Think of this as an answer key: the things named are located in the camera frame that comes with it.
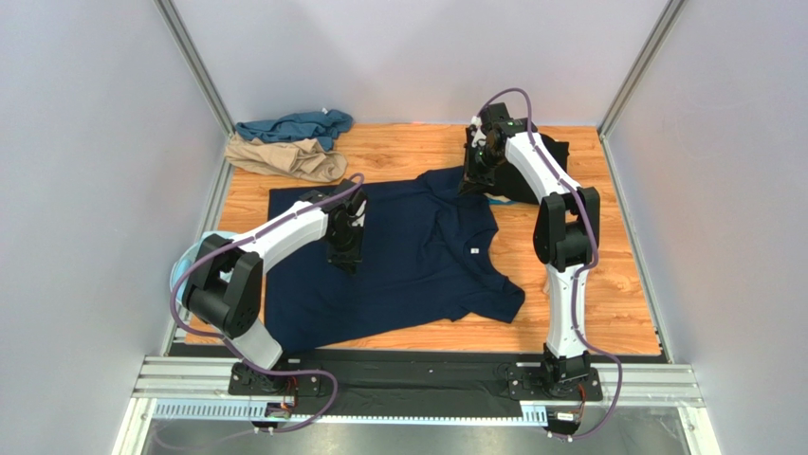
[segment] white wall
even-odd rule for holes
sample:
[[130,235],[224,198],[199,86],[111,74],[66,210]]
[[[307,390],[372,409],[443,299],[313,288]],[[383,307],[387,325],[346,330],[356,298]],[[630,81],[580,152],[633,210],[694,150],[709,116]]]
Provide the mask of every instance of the white wall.
[[808,3],[688,2],[610,140],[725,454],[804,453]]
[[0,8],[0,452],[112,449],[224,139],[148,0]]
[[666,1],[176,3],[235,121],[325,106],[359,121],[467,122],[517,85],[538,123],[595,125]]

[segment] beige pants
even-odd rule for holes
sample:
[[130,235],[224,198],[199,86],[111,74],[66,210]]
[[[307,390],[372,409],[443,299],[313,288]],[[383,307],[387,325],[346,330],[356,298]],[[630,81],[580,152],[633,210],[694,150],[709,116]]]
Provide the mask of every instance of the beige pants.
[[310,182],[333,182],[348,167],[344,156],[327,154],[316,139],[265,144],[257,138],[247,142],[238,133],[228,143],[225,158],[251,173],[287,175]]

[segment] black shirt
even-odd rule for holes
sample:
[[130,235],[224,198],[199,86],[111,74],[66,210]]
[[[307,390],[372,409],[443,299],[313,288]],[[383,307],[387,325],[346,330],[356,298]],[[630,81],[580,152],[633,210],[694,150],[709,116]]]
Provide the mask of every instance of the black shirt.
[[[354,276],[326,261],[325,242],[306,245],[270,269],[265,324],[284,350],[458,320],[469,312],[511,322],[524,291],[491,264],[496,221],[483,195],[457,194],[461,176],[461,168],[452,168],[364,185],[362,263]],[[311,190],[270,191],[269,217]]]

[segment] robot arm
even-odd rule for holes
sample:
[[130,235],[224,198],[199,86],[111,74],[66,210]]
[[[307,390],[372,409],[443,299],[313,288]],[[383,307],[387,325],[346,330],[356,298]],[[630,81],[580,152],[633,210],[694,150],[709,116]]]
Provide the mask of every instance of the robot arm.
[[[350,190],[354,182],[343,180],[334,190]],[[318,191],[304,194],[289,210],[257,228],[231,239],[207,237],[196,260],[232,242],[252,242],[225,251],[203,264],[188,278],[182,305],[224,335],[252,363],[270,369],[281,357],[281,345],[258,320],[264,275],[298,248],[324,238],[327,261],[348,273],[361,262],[364,211],[362,190],[317,207],[326,200]],[[268,230],[271,235],[263,235]]]
[[[557,175],[571,183],[584,202],[596,239],[599,232],[600,198],[594,188],[582,189],[567,176],[555,160],[548,168],[530,143],[527,119],[514,119],[503,103],[491,104],[467,128],[464,179],[460,192],[482,192],[495,185],[495,170],[506,161],[524,176],[540,201],[533,246],[547,270],[551,321],[544,345],[545,368],[552,386],[568,389],[590,372],[589,353],[573,328],[573,276],[592,260],[592,247],[586,235],[575,200]],[[543,144],[542,153],[550,156]],[[567,212],[577,216],[567,221]],[[583,333],[584,289],[588,272],[578,276],[576,313]]]

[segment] wooden table surface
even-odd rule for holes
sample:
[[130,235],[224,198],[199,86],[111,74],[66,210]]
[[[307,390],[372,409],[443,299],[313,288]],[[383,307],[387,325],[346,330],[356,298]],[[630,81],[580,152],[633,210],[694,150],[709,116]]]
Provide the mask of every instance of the wooden table surface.
[[[337,140],[348,159],[346,176],[365,174],[367,183],[415,178],[430,169],[463,164],[462,125],[358,124]],[[542,133],[570,143],[568,172],[600,193],[600,264],[586,290],[586,334],[596,346],[620,354],[658,355],[651,315],[634,264],[606,159],[593,127],[542,127]],[[315,186],[311,182],[264,176],[236,169],[219,229],[244,232],[266,221],[268,192]],[[547,336],[549,303],[542,292],[544,265],[533,252],[538,207],[492,206],[499,232],[490,248],[494,266],[525,292],[524,306],[511,324],[470,314],[345,341],[341,348],[417,349],[478,352],[540,352]],[[194,319],[192,326],[204,327]],[[189,343],[216,342],[187,336]]]

